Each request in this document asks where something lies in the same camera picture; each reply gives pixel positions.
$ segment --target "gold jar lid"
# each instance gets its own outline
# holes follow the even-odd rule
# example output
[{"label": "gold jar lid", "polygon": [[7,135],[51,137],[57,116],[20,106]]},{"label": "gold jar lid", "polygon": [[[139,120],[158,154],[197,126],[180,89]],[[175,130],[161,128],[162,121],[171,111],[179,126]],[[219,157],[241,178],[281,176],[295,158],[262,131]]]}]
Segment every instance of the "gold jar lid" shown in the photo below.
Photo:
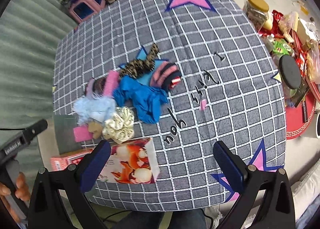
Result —
[{"label": "gold jar lid", "polygon": [[269,5],[264,0],[248,0],[248,2],[259,11],[262,12],[268,12],[269,11]]}]

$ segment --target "pink plastic stool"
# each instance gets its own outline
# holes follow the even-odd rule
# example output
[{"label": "pink plastic stool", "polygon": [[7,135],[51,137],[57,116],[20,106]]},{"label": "pink plastic stool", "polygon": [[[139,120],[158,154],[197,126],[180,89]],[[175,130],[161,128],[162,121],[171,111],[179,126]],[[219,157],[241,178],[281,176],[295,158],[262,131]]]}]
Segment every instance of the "pink plastic stool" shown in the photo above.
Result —
[{"label": "pink plastic stool", "polygon": [[77,0],[71,5],[69,12],[78,23],[81,23],[101,11],[105,5],[105,0]]}]

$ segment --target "glass jar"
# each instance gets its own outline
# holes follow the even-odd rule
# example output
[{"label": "glass jar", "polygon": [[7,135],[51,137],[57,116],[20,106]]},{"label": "glass jar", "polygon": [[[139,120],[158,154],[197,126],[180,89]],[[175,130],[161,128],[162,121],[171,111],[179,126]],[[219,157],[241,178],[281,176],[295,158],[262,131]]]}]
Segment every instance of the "glass jar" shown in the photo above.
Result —
[{"label": "glass jar", "polygon": [[289,55],[275,53],[272,55],[272,58],[281,76],[284,98],[293,97],[301,84],[299,67]]},{"label": "glass jar", "polygon": [[245,0],[243,11],[257,32],[269,18],[269,5],[264,0]]}]

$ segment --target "green snack package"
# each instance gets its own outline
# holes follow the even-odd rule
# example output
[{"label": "green snack package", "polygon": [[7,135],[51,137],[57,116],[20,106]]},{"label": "green snack package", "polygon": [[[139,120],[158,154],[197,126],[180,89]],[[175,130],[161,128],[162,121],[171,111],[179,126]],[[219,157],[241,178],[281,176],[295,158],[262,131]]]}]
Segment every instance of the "green snack package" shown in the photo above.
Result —
[{"label": "green snack package", "polygon": [[289,46],[289,44],[283,39],[276,39],[273,44],[273,52],[275,53],[281,53],[283,55],[289,55],[292,56],[294,53],[293,49]]}]

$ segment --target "black cable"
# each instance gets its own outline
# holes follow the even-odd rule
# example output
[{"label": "black cable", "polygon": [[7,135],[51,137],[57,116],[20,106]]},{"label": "black cable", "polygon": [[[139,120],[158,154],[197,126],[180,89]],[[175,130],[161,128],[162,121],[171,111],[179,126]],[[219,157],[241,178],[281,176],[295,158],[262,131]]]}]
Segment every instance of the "black cable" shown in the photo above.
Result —
[{"label": "black cable", "polygon": [[0,128],[0,131],[24,131],[27,128],[18,128],[18,129],[7,129],[7,128]]},{"label": "black cable", "polygon": [[112,215],[107,216],[106,218],[104,218],[104,219],[102,220],[102,222],[105,222],[108,218],[110,218],[110,217],[112,217],[112,216],[115,216],[115,215],[117,215],[117,214],[121,214],[121,213],[124,213],[124,212],[130,212],[130,211],[131,211],[131,210],[122,210],[122,211],[120,211],[120,212],[114,213],[114,214],[112,214]]},{"label": "black cable", "polygon": [[202,213],[203,213],[203,215],[204,215],[205,217],[207,217],[207,218],[209,218],[209,219],[211,220],[211,223],[210,223],[210,227],[209,227],[209,229],[212,229],[212,226],[213,226],[213,218],[212,218],[212,217],[207,216],[207,215],[204,213],[203,209],[201,209],[201,208],[200,208],[200,210],[202,211]]}]

